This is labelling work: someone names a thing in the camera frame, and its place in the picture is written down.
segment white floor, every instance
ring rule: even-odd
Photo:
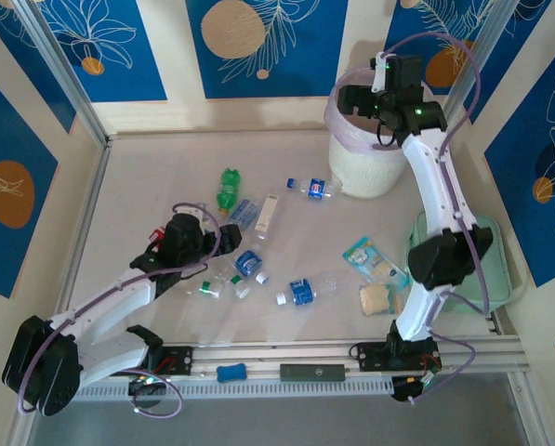
[[[381,338],[393,316],[363,315],[361,277],[341,257],[364,235],[404,266],[406,238],[423,206],[411,169],[384,197],[345,196],[311,202],[288,193],[289,177],[328,177],[328,134],[263,132],[189,134],[114,141],[111,159],[88,234],[71,305],[115,282],[141,254],[151,232],[171,217],[172,204],[204,202],[216,211],[215,194],[226,167],[238,168],[242,194],[283,198],[265,263],[271,279],[243,300],[223,295],[213,301],[187,295],[180,283],[134,313],[166,342],[222,343]],[[304,308],[278,307],[275,293],[313,272],[347,269],[350,283],[337,298]],[[443,313],[436,331],[488,335],[488,322],[470,313]]]

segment sponge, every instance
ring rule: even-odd
[[[381,283],[370,283],[360,289],[363,314],[370,316],[389,309],[390,289]]]

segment white wall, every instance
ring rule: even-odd
[[[523,282],[525,286],[522,298],[508,306],[509,316],[521,336],[555,425],[555,280],[539,288],[533,286],[509,216],[483,157],[504,123],[554,58],[555,0],[552,0],[475,125],[457,135],[453,151],[461,182],[474,181],[482,185],[465,188],[471,191],[466,193],[469,204],[475,211],[498,221],[512,264],[512,278],[517,285]],[[540,119],[545,119],[544,111],[540,111]]]
[[[366,66],[384,46],[396,1],[349,0],[337,77],[348,68]],[[167,102],[95,104],[109,131],[324,127],[326,98],[206,100],[185,2],[139,0],[138,3]]]
[[[0,296],[1,378],[20,323],[33,314],[52,314],[99,149],[78,121],[66,134],[1,40],[0,90],[59,162],[16,292],[10,299]],[[5,444],[15,404],[16,394],[0,380],[0,444]]]

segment purple cable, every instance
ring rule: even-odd
[[[451,197],[451,202],[453,204],[453,211],[455,213],[459,214],[459,216],[456,217],[457,224],[459,225],[459,227],[461,228],[461,231],[463,232],[463,234],[465,236],[465,239],[466,239],[468,247],[469,247],[469,252],[471,253],[471,256],[473,257],[473,263],[475,265],[475,270],[476,270],[477,275],[478,275],[478,280],[480,282],[480,287],[482,288],[483,309],[479,309],[477,306],[475,306],[471,302],[469,302],[466,297],[464,297],[462,295],[459,295],[457,293],[453,293],[453,292],[448,291],[448,292],[441,293],[441,296],[457,298],[457,299],[461,300],[463,303],[465,303],[466,305],[468,305],[470,308],[475,310],[477,313],[482,314],[483,316],[486,316],[490,312],[490,296],[488,294],[488,287],[485,283],[485,278],[483,277],[482,262],[480,262],[480,257],[478,255],[477,249],[475,247],[475,243],[473,242],[473,239],[471,239],[471,234],[469,234],[469,231],[467,229],[467,225],[465,224],[465,221],[463,220],[463,217],[461,215],[461,209],[460,209],[460,206],[459,206],[458,199],[456,197],[455,188],[453,188],[453,182],[451,180],[451,176],[450,176],[450,174],[448,172],[448,169],[446,167],[446,164],[443,160],[443,156],[446,154],[446,151],[448,150],[448,146],[449,146],[449,143],[451,141],[451,138],[458,131],[459,127],[461,125],[463,125],[469,119],[469,117],[471,116],[471,114],[475,110],[475,106],[477,105],[478,100],[480,99],[480,92],[482,90],[482,76],[480,74],[480,67],[477,63],[477,60],[475,60],[475,58],[473,57],[473,54],[471,53],[470,49],[467,47],[467,45],[465,45],[464,42],[460,41],[459,39],[456,39],[452,35],[448,35],[448,34],[444,34],[444,33],[436,33],[436,32],[417,33],[417,34],[411,35],[409,37],[406,37],[401,42],[393,45],[391,48],[386,50],[383,53],[382,57],[383,58],[386,57],[388,54],[392,53],[393,51],[395,51],[395,49],[399,48],[400,46],[403,46],[406,43],[411,42],[411,41],[413,41],[415,39],[418,39],[420,37],[439,37],[439,38],[442,38],[442,39],[445,39],[445,40],[449,41],[450,43],[452,43],[454,45],[457,45],[459,48],[461,48],[461,50],[463,52],[465,52],[469,61],[471,62],[471,68],[475,72],[475,92],[474,92],[474,95],[473,95],[473,101],[469,105],[469,108],[466,110],[465,115],[446,134],[446,138],[444,138],[443,144],[442,144],[442,146],[440,147],[440,150],[439,150],[439,162],[440,162],[440,166],[441,166],[441,171],[443,172],[443,179],[444,179],[444,182],[446,184],[446,188],[448,189],[449,195]],[[430,325],[431,319],[433,318],[433,315],[435,314],[437,308],[438,308],[438,305],[435,305],[434,307],[432,307],[430,315],[427,317],[427,321],[426,321],[427,326]],[[429,334],[434,336],[434,337],[437,337],[437,338],[439,338],[443,341],[451,342],[453,344],[468,348],[471,351],[471,355],[469,356],[469,359],[465,362],[465,364],[463,364],[461,367],[456,369],[452,374],[450,374],[439,385],[437,385],[435,387],[435,388],[439,388],[439,387],[442,387],[442,386],[445,386],[446,384],[448,384],[449,381],[453,380],[461,372],[463,372],[465,369],[467,369],[471,365],[473,360],[475,360],[476,352],[475,352],[475,348],[473,348],[467,342],[457,341],[455,339],[451,339],[449,337],[442,336],[441,334],[436,334],[432,330],[429,330]],[[414,399],[411,400],[412,404],[421,400],[426,395],[429,395],[429,393],[431,393],[431,391],[426,393],[426,394],[421,394],[418,397],[415,397]]]
[[[219,244],[221,243],[221,229],[219,228],[219,223],[215,219],[215,217],[213,215],[211,215],[211,213],[209,211],[207,211],[206,209],[204,209],[202,206],[200,206],[198,204],[178,203],[178,204],[174,205],[174,207],[178,207],[178,206],[193,207],[194,209],[198,209],[200,211],[203,211],[203,214],[205,214],[206,216],[209,217],[209,220],[211,220],[211,223],[213,223],[213,226],[215,228],[215,244],[213,245],[213,249],[211,250],[211,252],[207,256],[203,257],[201,260],[199,260],[197,263],[195,263],[193,265],[188,265],[186,267],[179,267],[179,268],[158,269],[156,271],[152,271],[152,272],[149,272],[149,273],[146,273],[146,274],[141,274],[137,277],[133,277],[132,279],[128,279],[127,281],[122,282],[120,285],[114,286],[114,287],[110,288],[109,290],[103,292],[101,295],[99,295],[98,297],[93,299],[87,305],[85,305],[84,307],[82,307],[81,309],[76,311],[74,313],[74,319],[75,320],[80,318],[83,314],[85,314],[87,311],[89,311],[90,309],[95,307],[101,301],[107,299],[108,297],[113,295],[115,292],[121,291],[126,286],[132,285],[135,282],[139,282],[139,281],[142,281],[142,280],[145,280],[145,279],[149,279],[150,277],[157,276],[159,274],[173,274],[175,272],[182,272],[186,269],[197,268],[197,267],[203,265],[204,263],[206,263],[208,260],[210,260],[215,255],[215,253],[219,249]],[[35,367],[37,366],[37,362],[39,362],[40,358],[42,357],[44,352],[47,350],[47,348],[50,346],[50,344],[52,344],[52,342],[54,342],[54,339],[56,338],[56,336],[58,334],[60,334],[64,329],[66,329],[69,325],[72,325],[73,323],[74,323],[74,320],[70,320],[70,319],[67,319],[66,321],[61,323],[60,326],[56,330],[54,330],[50,334],[50,336],[48,336],[46,338],[46,340],[40,346],[40,348],[37,349],[37,351],[35,352],[35,355],[33,355],[32,360],[29,362],[29,365],[27,366],[27,370],[25,371],[25,374],[23,375],[23,379],[20,382],[19,396],[17,398],[17,410],[19,411],[19,413],[28,414],[28,413],[31,413],[31,412],[35,411],[34,407],[32,407],[31,409],[25,409],[25,407],[23,405],[23,401],[25,400],[25,392],[27,391],[27,386],[29,385],[29,380],[32,377],[32,374],[33,374],[33,371],[35,370]]]
[[[184,399],[182,398],[182,395],[180,394],[180,391],[178,390],[178,388],[176,386],[174,386],[172,383],[170,383],[167,379],[163,378],[161,375],[159,374],[152,374],[151,372],[147,372],[146,370],[140,370],[140,369],[126,369],[124,370],[124,372],[128,372],[131,374],[144,374],[145,376],[150,376],[151,378],[155,378],[155,379],[159,379],[160,381],[163,381],[165,384],[165,388],[167,389],[172,389],[176,392],[176,395],[178,395],[178,408],[172,412],[172,413],[153,413],[153,412],[149,412],[149,411],[143,411],[142,409],[140,409],[139,404],[137,403],[137,395],[139,394],[139,392],[135,392],[135,394],[132,397],[132,400],[130,401],[130,403],[132,404],[132,407],[135,408],[135,412],[136,413],[142,413],[145,416],[148,416],[150,418],[157,418],[160,420],[166,420],[168,418],[172,418],[176,415],[178,415],[180,412],[182,412],[182,405],[184,403]]]

